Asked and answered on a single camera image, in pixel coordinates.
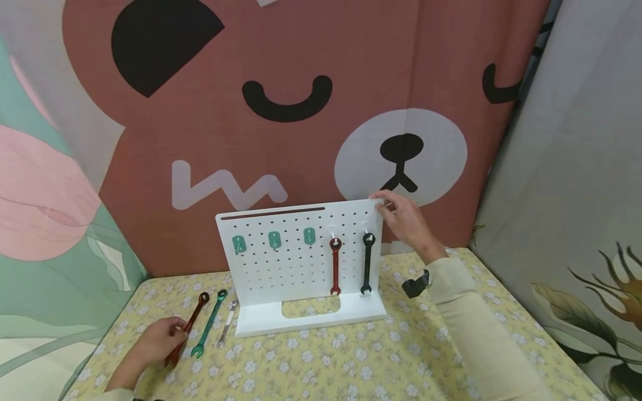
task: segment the human hand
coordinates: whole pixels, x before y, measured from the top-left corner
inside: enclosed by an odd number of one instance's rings
[[[187,340],[183,331],[187,322],[178,316],[157,320],[147,326],[126,358],[147,367],[165,359],[178,345]]]
[[[387,189],[375,192],[370,199],[383,198],[387,204],[377,204],[377,211],[383,216],[396,237],[412,247],[425,264],[448,257],[446,249],[430,232],[417,203]]]
[[[173,316],[147,326],[116,368],[105,391],[117,388],[133,391],[145,369],[165,359],[174,348],[187,340],[187,333],[183,331],[186,325],[186,321]]]

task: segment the yellow tablecloth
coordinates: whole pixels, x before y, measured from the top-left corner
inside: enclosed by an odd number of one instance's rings
[[[556,399],[605,399],[472,252],[458,248],[449,253],[469,268],[480,294]],[[201,292],[208,291],[215,300],[221,288],[229,289],[230,296],[210,331],[203,357],[196,360],[189,353],[205,327],[213,300],[199,315],[176,368],[148,369],[136,387],[136,397],[166,401],[479,399],[428,291],[411,300],[401,289],[401,283],[417,278],[422,268],[414,253],[383,257],[379,291],[389,315],[385,320],[246,339],[234,339],[234,322],[222,349],[214,344],[235,299],[229,273],[149,280],[135,292],[65,399],[85,400],[102,392],[147,325],[174,314],[189,319]],[[287,303],[284,313],[306,316],[337,308],[338,299],[330,297]]]

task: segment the sleeve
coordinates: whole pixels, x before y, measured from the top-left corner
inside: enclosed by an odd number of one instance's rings
[[[458,259],[443,258],[427,269],[431,298],[484,401],[552,400],[535,368],[477,293],[466,267]]]
[[[134,392],[132,390],[117,388],[90,398],[88,401],[132,401],[133,399]]]

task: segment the bear ear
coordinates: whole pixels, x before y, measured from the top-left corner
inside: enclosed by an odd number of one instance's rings
[[[67,0],[62,34],[92,100],[128,125],[171,77],[223,30],[199,0]]]
[[[114,23],[112,54],[125,81],[148,98],[223,28],[199,0],[134,0]]]

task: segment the black nose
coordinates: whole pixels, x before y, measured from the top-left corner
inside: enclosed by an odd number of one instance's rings
[[[424,141],[413,133],[395,135],[383,141],[379,152],[389,162],[403,163],[424,149]]]

